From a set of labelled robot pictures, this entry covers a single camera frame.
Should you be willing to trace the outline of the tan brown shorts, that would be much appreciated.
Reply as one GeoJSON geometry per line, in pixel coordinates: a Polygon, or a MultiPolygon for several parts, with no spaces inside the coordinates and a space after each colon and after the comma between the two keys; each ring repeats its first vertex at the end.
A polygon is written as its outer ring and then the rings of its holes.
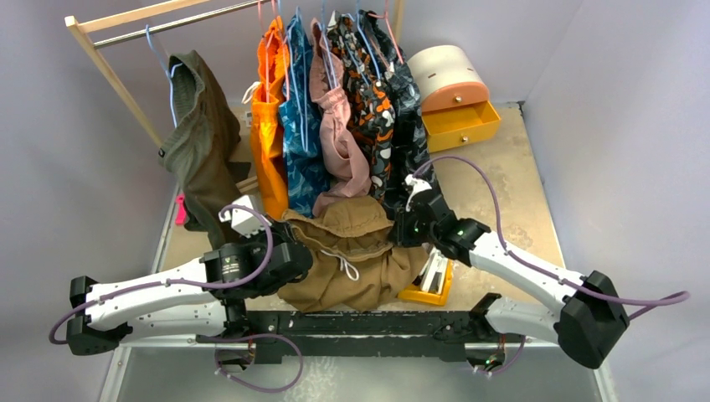
{"type": "Polygon", "coordinates": [[[301,312],[340,305],[374,310],[410,285],[429,258],[421,246],[405,248],[388,240],[394,223],[369,196],[342,198],[315,218],[288,209],[282,219],[313,259],[305,279],[277,292],[301,312]]]}

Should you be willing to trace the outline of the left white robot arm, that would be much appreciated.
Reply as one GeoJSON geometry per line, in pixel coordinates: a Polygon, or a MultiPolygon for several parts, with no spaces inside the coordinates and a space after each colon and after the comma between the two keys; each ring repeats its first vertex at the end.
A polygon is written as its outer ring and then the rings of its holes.
{"type": "Polygon", "coordinates": [[[69,294],[74,312],[65,332],[70,351],[90,356],[124,342],[172,335],[237,343],[271,330],[275,321],[251,317],[246,300],[303,281],[313,257],[288,224],[270,229],[142,278],[117,283],[74,278],[69,294]]]}

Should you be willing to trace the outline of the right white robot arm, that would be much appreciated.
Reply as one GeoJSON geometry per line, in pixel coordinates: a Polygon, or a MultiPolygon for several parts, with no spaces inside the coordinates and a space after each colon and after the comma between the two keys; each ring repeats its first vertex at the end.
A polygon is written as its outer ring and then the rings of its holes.
{"type": "Polygon", "coordinates": [[[432,245],[444,257],[497,276],[535,299],[533,304],[496,295],[481,299],[472,309],[470,329],[482,341],[499,333],[532,337],[597,369],[630,325],[607,275],[585,276],[512,245],[503,247],[497,232],[476,219],[457,217],[433,190],[416,194],[397,210],[389,238],[404,247],[432,245]]]}

